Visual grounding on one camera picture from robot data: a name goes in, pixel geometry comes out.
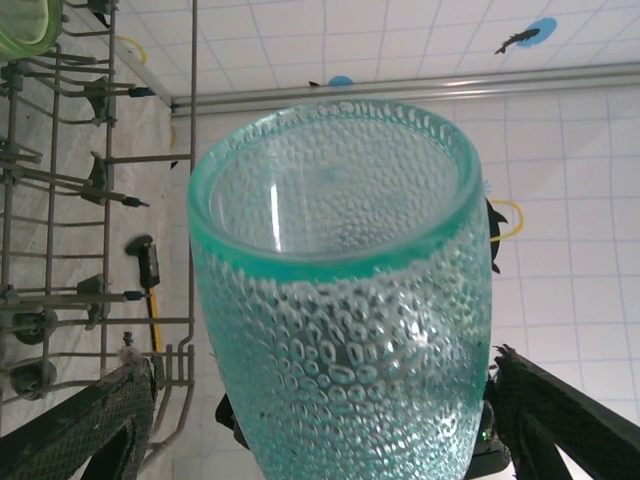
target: gray metal rack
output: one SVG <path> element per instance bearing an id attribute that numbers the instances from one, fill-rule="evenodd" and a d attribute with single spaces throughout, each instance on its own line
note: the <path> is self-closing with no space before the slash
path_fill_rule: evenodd
<path id="1" fill-rule="evenodd" d="M 193 0 L 192 23 L 192 90 L 196 98 L 197 71 L 197 0 Z M 110 289 L 110 238 L 114 225 L 112 205 L 119 202 L 128 208 L 144 208 L 144 199 L 114 189 L 115 171 L 122 164 L 148 164 L 149 162 L 188 161 L 191 169 L 195 165 L 196 112 L 191 115 L 191 145 L 189 153 L 162 156 L 117 157 L 113 154 L 113 133 L 116 121 L 118 97 L 153 95 L 148 88 L 116 80 L 116 24 L 117 0 L 73 4 L 64 2 L 65 13 L 73 16 L 76 11 L 86 15 L 104 14 L 108 27 L 100 30 L 75 31 L 68 27 L 70 17 L 63 16 L 60 42 L 48 53 L 19 62 L 0 65 L 0 96 L 8 101 L 6 135 L 0 137 L 0 171 L 3 185 L 4 211 L 2 219 L 2 248 L 0 270 L 0 436 L 2 436 L 3 407 L 15 402 L 46 398 L 51 392 L 84 387 L 95 383 L 107 373 L 108 360 L 118 357 L 122 345 L 109 346 L 107 337 L 111 329 L 123 329 L 125 325 L 174 325 L 184 328 L 184 337 L 176 344 L 168 344 L 162 352 L 142 352 L 162 371 L 159 387 L 162 389 L 156 412 L 154 431 L 158 432 L 172 393 L 186 389 L 180 416 L 172 433 L 160 441 L 148 445 L 144 466 L 160 455 L 184 428 L 194 392 L 194 277 L 193 265 L 189 268 L 188 312 L 179 318 L 114 318 L 109 315 L 111 305 L 117 302 L 137 301 L 142 292 Z M 65 42 L 83 42 L 88 38 L 99 38 L 104 42 L 103 58 L 77 55 L 65 50 Z M 33 95 L 26 95 L 26 84 L 36 82 L 39 91 L 48 92 L 45 102 Z M 63 99 L 86 99 L 91 104 L 93 118 L 65 118 L 61 114 Z M 18 141 L 21 109 L 29 107 L 38 115 L 50 120 L 51 140 L 48 152 L 38 151 Z M 104 130 L 105 148 L 102 152 L 86 152 L 93 160 L 89 178 L 80 178 L 62 173 L 58 160 L 67 152 L 60 151 L 59 131 L 62 126 L 94 125 Z M 16 203 L 16 192 L 30 189 L 41 192 L 46 198 L 46 218 L 22 215 Z M 75 202 L 84 202 L 88 208 L 102 208 L 100 221 L 60 222 L 56 221 L 56 205 L 62 197 L 74 197 Z M 31 225 L 46 229 L 44 248 L 40 251 L 21 250 L 22 245 L 12 241 L 16 225 Z M 54 236 L 64 229 L 103 229 L 102 252 L 96 254 L 62 254 L 55 248 Z M 98 261 L 101 271 L 76 284 L 69 281 L 56 284 L 54 260 Z M 44 262 L 41 286 L 24 286 L 16 280 L 19 273 L 12 264 L 15 260 Z M 73 312 L 71 319 L 58 319 L 57 312 Z M 95 352 L 65 352 L 52 349 L 51 338 L 65 335 L 72 329 L 97 329 L 100 333 L 100 348 Z M 37 345 L 40 355 L 19 361 L 9 361 L 6 355 L 7 337 L 14 335 L 20 342 Z M 70 358 L 99 359 L 100 373 L 94 378 L 81 378 L 57 382 L 52 359 Z M 6 388 L 10 380 L 14 392 Z"/>

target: ceiling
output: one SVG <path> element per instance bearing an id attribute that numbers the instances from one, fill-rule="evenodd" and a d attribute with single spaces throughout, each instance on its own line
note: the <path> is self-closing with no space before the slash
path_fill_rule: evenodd
<path id="1" fill-rule="evenodd" d="M 191 1 L 119 6 L 118 34 L 188 94 Z M 199 0 L 199 40 L 199 94 L 638 62 L 640 0 Z"/>

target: blue dot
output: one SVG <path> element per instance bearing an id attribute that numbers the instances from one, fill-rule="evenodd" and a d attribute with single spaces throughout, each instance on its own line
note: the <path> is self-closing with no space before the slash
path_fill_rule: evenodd
<path id="1" fill-rule="evenodd" d="M 518 45 L 518 47 L 524 47 L 524 48 L 529 48 L 529 47 L 533 47 L 534 45 L 539 45 L 540 43 L 544 42 L 547 38 L 551 36 L 551 34 L 556 30 L 557 26 L 558 26 L 558 22 L 556 21 L 555 18 L 552 18 L 552 17 L 541 18 L 540 20 L 533 22 L 531 25 L 529 25 L 526 28 L 526 30 L 539 28 L 540 33 L 538 33 L 535 37 L 530 38 L 529 40 L 518 42 L 516 45 Z"/>
<path id="2" fill-rule="evenodd" d="M 353 85 L 353 80 L 344 75 L 337 75 L 329 80 L 330 87 L 344 87 L 345 85 Z"/>

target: teal glass rim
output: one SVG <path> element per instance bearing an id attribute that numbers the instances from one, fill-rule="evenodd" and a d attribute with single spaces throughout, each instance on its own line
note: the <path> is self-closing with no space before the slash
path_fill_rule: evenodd
<path id="1" fill-rule="evenodd" d="M 403 125 L 425 135 L 444 149 L 455 163 L 458 184 L 453 198 L 438 214 L 392 241 L 344 254 L 299 254 L 275 252 L 241 243 L 217 228 L 210 213 L 211 189 L 227 165 L 244 148 L 262 138 L 295 128 L 295 121 L 354 118 L 384 120 Z M 265 129 L 261 137 L 248 135 L 252 129 L 280 122 L 278 128 Z M 334 282 L 340 279 L 370 278 L 378 272 L 407 267 L 413 260 L 428 258 L 454 237 L 470 212 L 482 201 L 482 174 L 478 154 L 466 135 L 453 123 L 412 105 L 385 100 L 346 100 L 304 104 L 280 110 L 236 130 L 219 141 L 198 163 L 191 175 L 187 197 L 187 216 L 191 242 L 216 256 L 233 269 L 248 276 L 278 282 Z"/>

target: green bowl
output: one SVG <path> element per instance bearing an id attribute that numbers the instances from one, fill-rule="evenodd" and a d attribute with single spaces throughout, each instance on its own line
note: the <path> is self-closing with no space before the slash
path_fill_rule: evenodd
<path id="1" fill-rule="evenodd" d="M 42 55 L 62 29 L 60 0 L 0 2 L 0 61 Z"/>

